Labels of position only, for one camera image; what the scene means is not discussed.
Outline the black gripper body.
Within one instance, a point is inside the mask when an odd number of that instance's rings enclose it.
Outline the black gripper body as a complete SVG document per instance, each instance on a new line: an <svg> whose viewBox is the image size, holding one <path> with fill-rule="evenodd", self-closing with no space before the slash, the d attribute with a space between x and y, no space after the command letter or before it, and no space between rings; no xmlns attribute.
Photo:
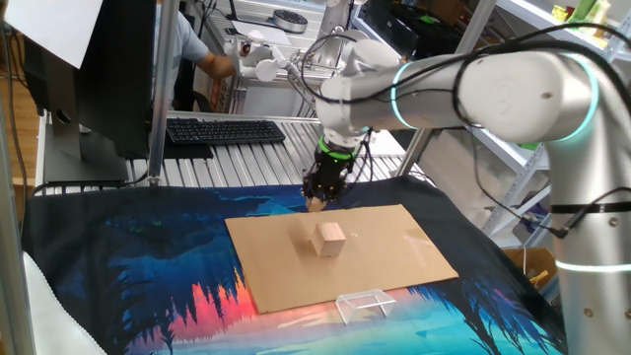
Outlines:
<svg viewBox="0 0 631 355"><path fill-rule="evenodd" d="M327 190L346 190L347 175L353 169L353 157L340 159L324 151L315 152L315 162L304 173L303 183L309 181L315 197L323 200Z"/></svg>

